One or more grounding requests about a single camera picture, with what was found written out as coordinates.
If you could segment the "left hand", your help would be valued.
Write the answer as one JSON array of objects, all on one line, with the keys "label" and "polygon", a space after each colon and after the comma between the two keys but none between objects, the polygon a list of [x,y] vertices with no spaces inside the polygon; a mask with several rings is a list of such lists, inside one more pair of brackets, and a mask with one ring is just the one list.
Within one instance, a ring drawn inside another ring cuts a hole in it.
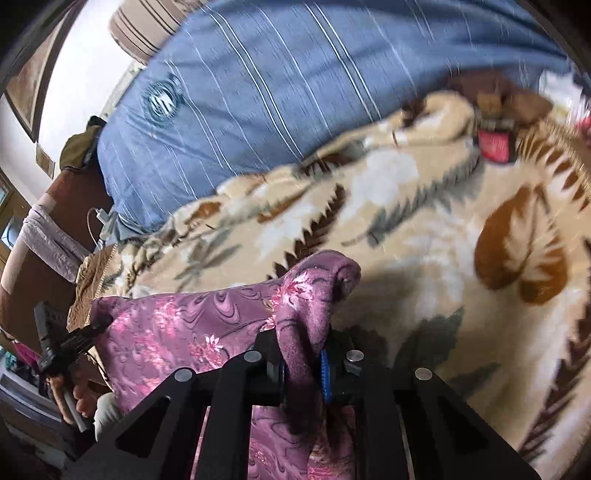
[{"label": "left hand", "polygon": [[85,418],[93,418],[97,407],[97,394],[89,388],[88,377],[83,370],[77,368],[70,372],[70,379],[64,385],[62,375],[47,377],[46,383],[51,389],[55,403],[63,417],[63,420],[72,426],[76,425],[70,409],[64,397],[69,392],[75,401],[76,411]]}]

